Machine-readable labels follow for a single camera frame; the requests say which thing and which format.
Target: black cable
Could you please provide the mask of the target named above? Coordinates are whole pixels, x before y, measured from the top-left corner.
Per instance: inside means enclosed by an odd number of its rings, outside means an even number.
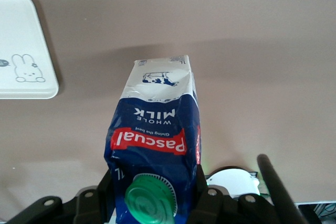
[[[329,211],[329,210],[326,210],[326,208],[327,208],[329,205],[325,206],[325,208],[324,208],[323,211],[333,212],[333,211],[336,209],[336,205],[334,205],[334,208],[333,208],[332,210],[330,210],[330,211]]]
[[[320,215],[320,217],[325,217],[325,216],[333,215],[334,213],[336,213],[336,211],[335,211],[335,212],[332,212],[331,214],[327,214],[327,215]]]

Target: white round object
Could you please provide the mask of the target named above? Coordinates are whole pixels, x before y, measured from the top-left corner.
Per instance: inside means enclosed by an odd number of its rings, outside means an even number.
[[[242,169],[226,169],[216,172],[207,179],[209,186],[225,187],[232,198],[243,194],[259,194],[259,180],[252,177],[251,174]]]

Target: black rod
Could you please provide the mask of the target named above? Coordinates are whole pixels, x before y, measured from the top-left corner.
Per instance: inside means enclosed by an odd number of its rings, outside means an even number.
[[[308,224],[295,207],[267,155],[260,154],[257,161],[281,223]]]

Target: blue milk carton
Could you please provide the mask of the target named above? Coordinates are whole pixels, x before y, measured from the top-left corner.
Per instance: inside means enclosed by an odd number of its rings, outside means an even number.
[[[199,120],[188,56],[134,63],[104,154],[117,223],[186,223],[201,161]]]

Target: screw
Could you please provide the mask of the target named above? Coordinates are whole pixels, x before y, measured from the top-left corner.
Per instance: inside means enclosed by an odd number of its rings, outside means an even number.
[[[252,195],[246,195],[245,200],[250,203],[256,202],[256,199]]]
[[[86,198],[90,198],[92,196],[93,196],[93,192],[91,192],[91,191],[84,195],[84,197],[86,197]]]
[[[50,200],[47,200],[46,202],[44,202],[44,205],[45,205],[46,207],[48,207],[48,206],[51,206],[54,202],[55,202],[55,201],[54,201],[53,199],[50,199]]]
[[[208,194],[211,196],[216,196],[217,195],[217,191],[215,189],[209,189],[208,190]]]

